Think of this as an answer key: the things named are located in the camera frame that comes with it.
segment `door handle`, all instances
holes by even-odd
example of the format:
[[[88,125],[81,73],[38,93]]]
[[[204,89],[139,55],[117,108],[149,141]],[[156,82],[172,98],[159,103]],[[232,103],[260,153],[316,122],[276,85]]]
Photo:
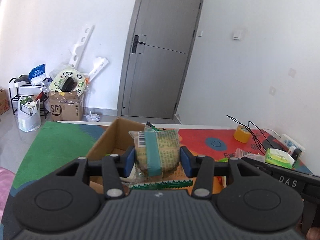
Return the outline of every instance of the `door handle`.
[[[134,39],[133,39],[133,45],[132,45],[131,53],[134,53],[134,54],[136,53],[138,44],[142,44],[142,45],[146,44],[145,42],[141,42],[141,41],[138,41],[138,40],[139,40],[139,35],[135,35]]]

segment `white power strip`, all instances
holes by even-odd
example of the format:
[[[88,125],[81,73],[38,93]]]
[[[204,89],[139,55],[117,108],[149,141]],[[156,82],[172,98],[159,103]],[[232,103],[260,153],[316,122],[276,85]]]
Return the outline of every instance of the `white power strip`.
[[[297,143],[295,140],[293,140],[292,138],[290,138],[284,133],[281,135],[279,142],[281,142],[283,145],[287,146],[288,148],[290,148],[291,146],[295,146],[298,149],[300,149],[303,153],[306,150],[305,147],[303,147],[301,144]]]

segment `blue circle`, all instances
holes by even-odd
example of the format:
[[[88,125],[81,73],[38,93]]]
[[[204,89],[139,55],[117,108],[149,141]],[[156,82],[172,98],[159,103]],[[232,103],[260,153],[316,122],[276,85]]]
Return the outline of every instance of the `blue circle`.
[[[214,137],[208,137],[205,140],[205,144],[215,151],[225,151],[227,149],[227,146],[223,141]]]

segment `ribbed gray surface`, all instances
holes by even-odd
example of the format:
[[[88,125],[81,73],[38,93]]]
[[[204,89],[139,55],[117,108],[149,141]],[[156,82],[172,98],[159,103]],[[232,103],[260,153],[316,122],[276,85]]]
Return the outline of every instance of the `ribbed gray surface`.
[[[87,225],[59,235],[24,230],[16,239],[212,239],[302,240],[293,229],[276,234],[248,233],[226,223],[209,201],[191,198],[184,190],[133,190],[120,200],[110,200]]]

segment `barcode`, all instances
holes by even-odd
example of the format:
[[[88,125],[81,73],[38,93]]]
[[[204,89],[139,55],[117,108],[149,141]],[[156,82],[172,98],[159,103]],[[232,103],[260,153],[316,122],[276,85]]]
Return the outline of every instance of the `barcode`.
[[[139,133],[139,144],[138,144],[139,148],[144,148],[146,147],[146,139],[144,137],[144,132],[140,132]]]

